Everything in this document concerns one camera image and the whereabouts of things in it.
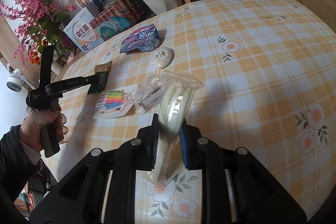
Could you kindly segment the person's left hand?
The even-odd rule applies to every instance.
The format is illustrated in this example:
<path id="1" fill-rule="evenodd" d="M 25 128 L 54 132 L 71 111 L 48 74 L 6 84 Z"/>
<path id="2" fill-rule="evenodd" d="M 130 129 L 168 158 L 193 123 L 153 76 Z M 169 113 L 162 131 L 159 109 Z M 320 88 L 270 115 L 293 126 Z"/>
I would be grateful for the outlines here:
<path id="1" fill-rule="evenodd" d="M 66 122 L 67 119 L 62 113 L 60 105 L 57 106 L 56 111 L 32 111 L 19 128 L 19 139 L 26 147 L 40 152 L 43 150 L 40 138 L 42 128 L 52 124 L 55 126 L 56 135 L 59 137 L 59 140 L 68 140 Z"/>

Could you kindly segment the person's left dark sleeve forearm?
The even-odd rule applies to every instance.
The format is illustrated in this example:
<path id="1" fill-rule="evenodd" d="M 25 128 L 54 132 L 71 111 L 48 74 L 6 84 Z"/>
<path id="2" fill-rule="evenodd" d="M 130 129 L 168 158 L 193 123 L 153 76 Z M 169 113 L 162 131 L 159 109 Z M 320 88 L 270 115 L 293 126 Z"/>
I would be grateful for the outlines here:
<path id="1" fill-rule="evenodd" d="M 41 153 L 23 143 L 20 125 L 12 127 L 1 139 L 1 188 L 14 202 L 29 178 L 39 170 Z"/>

